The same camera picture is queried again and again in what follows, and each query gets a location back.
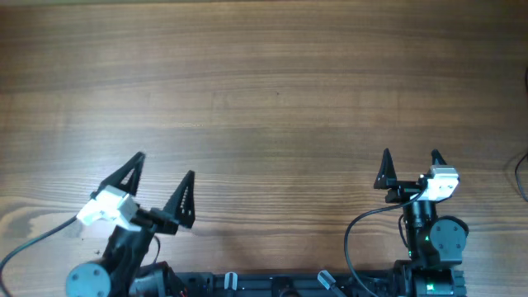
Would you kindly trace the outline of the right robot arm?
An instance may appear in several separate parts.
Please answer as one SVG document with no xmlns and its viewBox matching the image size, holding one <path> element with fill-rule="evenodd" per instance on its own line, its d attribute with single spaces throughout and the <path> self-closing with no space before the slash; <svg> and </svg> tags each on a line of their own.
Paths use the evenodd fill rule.
<svg viewBox="0 0 528 297">
<path fill-rule="evenodd" d="M 417 181 L 400 181 L 388 149 L 383 152 L 374 188 L 386 190 L 387 203 L 402 204 L 407 261 L 394 263 L 392 296 L 466 296 L 462 263 L 468 225 L 454 216 L 439 216 L 436 205 L 453 196 L 460 183 L 456 169 L 435 149 L 431 166 Z"/>
</svg>

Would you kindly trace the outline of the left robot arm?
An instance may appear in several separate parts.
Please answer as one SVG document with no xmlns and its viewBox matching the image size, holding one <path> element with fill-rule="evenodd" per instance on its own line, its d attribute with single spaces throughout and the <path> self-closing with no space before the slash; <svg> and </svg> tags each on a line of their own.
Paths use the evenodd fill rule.
<svg viewBox="0 0 528 297">
<path fill-rule="evenodd" d="M 146 155 L 136 153 L 105 178 L 76 219 L 84 225 L 115 225 L 98 260 L 74 267 L 66 279 L 68 296 L 188 296 L 189 290 L 166 262 L 143 266 L 158 233 L 191 229 L 195 219 L 196 173 L 188 171 L 162 209 L 145 210 L 134 201 Z"/>
</svg>

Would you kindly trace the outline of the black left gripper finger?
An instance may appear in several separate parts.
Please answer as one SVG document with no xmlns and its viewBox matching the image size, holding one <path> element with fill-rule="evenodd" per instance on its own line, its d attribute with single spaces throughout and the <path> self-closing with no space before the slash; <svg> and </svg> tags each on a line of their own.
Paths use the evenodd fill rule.
<svg viewBox="0 0 528 297">
<path fill-rule="evenodd" d="M 191 229 L 196 220 L 194 185 L 195 172 L 190 170 L 163 207 L 163 212 L 168 215 L 167 220 L 187 229 Z"/>
<path fill-rule="evenodd" d="M 105 178 L 99 187 L 91 193 L 90 198 L 94 199 L 106 186 L 113 186 L 127 194 L 136 196 L 145 159 L 145 153 L 137 152 L 127 163 Z"/>
</svg>

